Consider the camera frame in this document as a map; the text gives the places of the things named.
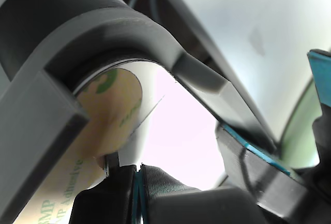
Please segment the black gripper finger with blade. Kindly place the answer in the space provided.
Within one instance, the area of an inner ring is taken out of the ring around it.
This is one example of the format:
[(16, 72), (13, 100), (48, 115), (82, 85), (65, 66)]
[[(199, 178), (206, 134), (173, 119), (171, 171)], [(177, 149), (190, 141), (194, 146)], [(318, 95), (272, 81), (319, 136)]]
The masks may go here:
[(136, 166), (120, 166), (114, 152), (104, 156), (104, 171), (102, 182), (76, 196), (70, 223), (138, 223)]

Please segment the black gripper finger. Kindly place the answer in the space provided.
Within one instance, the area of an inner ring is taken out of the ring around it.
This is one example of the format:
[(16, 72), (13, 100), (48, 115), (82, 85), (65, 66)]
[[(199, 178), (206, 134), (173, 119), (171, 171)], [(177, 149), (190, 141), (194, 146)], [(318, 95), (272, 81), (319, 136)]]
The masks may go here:
[(236, 187), (199, 190), (148, 165), (139, 186), (144, 223), (266, 223), (254, 198)]

